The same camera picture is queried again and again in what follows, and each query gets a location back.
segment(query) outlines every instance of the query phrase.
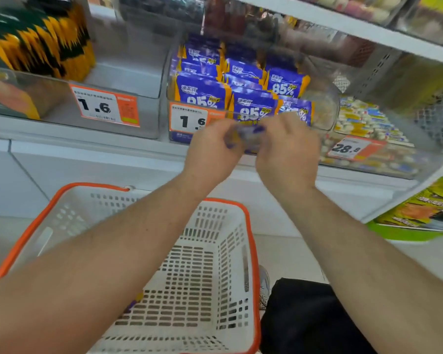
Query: shopping basket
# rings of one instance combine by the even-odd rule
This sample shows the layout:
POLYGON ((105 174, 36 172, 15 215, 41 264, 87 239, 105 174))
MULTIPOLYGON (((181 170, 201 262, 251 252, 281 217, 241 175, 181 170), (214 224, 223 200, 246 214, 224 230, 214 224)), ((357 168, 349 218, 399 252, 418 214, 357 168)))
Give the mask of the shopping basket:
MULTIPOLYGON (((146 194, 103 184, 64 186, 15 244, 0 278, 146 194)), ((91 353, 253 354, 260 341, 259 273, 246 208, 201 202, 143 292, 91 353)))

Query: shelf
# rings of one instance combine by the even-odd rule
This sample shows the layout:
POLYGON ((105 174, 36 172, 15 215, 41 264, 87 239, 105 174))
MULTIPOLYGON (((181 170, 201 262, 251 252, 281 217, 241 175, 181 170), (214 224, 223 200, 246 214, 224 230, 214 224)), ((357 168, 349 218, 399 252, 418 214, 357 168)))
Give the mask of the shelf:
POLYGON ((275 12, 370 40, 384 46, 443 62, 443 46, 406 35, 400 31, 356 19, 300 0, 239 0, 275 12))

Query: white tile floor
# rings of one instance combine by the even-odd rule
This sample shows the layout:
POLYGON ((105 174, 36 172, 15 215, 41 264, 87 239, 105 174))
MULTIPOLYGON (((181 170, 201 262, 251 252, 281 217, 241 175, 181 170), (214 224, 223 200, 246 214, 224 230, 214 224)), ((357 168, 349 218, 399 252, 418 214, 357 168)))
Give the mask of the white tile floor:
MULTIPOLYGON (((0 217, 0 263, 31 219, 0 217)), ((259 263, 268 271, 271 286, 281 277, 325 282, 322 270, 302 238, 256 235, 259 263)), ((428 244, 396 244, 432 273, 443 279, 443 237, 428 244)))

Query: hand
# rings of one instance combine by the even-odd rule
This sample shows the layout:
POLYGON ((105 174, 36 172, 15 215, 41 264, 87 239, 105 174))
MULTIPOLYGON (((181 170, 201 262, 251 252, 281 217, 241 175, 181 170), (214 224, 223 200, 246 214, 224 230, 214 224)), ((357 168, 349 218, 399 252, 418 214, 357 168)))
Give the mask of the hand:
POLYGON ((256 169, 267 189, 279 199, 315 187, 320 140, 315 131, 289 112, 264 118, 266 128, 256 169))
POLYGON ((230 176, 244 152, 241 146, 228 149, 223 139, 233 124, 231 119, 217 120, 192 138, 182 175, 204 196, 230 176))

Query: orange price tag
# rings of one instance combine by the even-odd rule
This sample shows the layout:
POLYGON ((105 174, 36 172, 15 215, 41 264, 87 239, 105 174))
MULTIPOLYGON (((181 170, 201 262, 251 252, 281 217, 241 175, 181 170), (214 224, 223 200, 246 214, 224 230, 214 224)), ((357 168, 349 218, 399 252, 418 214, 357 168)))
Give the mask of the orange price tag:
POLYGON ((225 118, 226 115, 224 110, 178 102, 169 103, 169 112, 169 130, 189 134, 203 129, 216 119, 225 118))
POLYGON ((83 118, 140 126, 135 96, 74 84, 69 86, 76 97, 83 118))
POLYGON ((333 146, 327 155, 333 158, 363 161, 382 149, 385 144, 385 142, 380 142, 378 140, 370 140, 356 136, 345 136, 340 142, 337 142, 333 146))

